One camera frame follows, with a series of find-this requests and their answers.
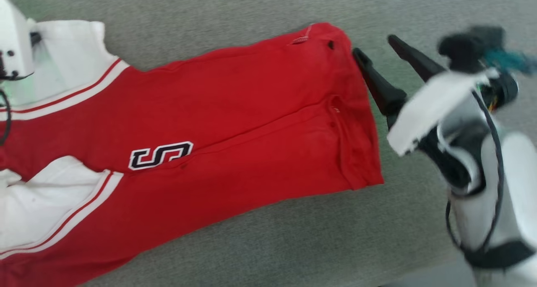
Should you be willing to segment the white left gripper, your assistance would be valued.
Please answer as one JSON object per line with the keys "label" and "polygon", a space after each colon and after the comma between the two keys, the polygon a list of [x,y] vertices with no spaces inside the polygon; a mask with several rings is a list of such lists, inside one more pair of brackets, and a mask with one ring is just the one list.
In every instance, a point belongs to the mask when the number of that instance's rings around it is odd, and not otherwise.
{"label": "white left gripper", "polygon": [[35,72],[33,45],[37,33],[11,0],[0,0],[0,78],[18,80]]}

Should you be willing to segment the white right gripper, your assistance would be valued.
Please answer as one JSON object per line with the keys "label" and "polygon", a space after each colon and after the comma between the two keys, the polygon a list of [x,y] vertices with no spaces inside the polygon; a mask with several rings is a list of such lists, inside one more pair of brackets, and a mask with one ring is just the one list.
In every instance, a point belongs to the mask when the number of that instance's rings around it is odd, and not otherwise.
{"label": "white right gripper", "polygon": [[499,77],[495,69],[482,73],[445,72],[446,69],[398,36],[388,44],[426,82],[407,102],[405,91],[393,86],[359,48],[352,55],[379,111],[396,116],[387,139],[399,156],[417,149],[437,165],[452,189],[482,189],[482,142],[491,133],[487,109],[481,109],[480,86],[489,87]]}

